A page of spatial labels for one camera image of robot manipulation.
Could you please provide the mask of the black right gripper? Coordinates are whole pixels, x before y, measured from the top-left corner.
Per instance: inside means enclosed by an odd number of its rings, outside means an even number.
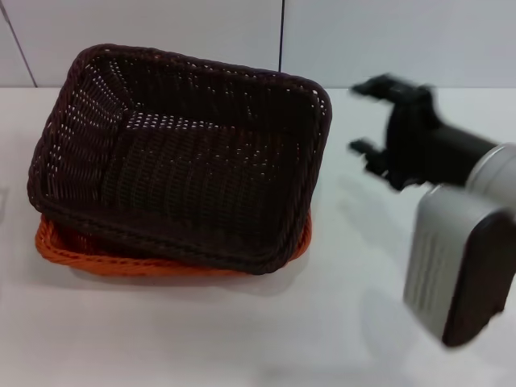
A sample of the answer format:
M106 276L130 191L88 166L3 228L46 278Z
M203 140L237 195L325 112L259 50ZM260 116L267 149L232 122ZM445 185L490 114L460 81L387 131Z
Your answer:
M382 74L357 83L351 92L393 104L385 149L366 139L348 148L364 159L364 169L398 191L409 185L465 186L474 166L497 145L478 135L443 122L437 115L432 92L426 86L407 85Z

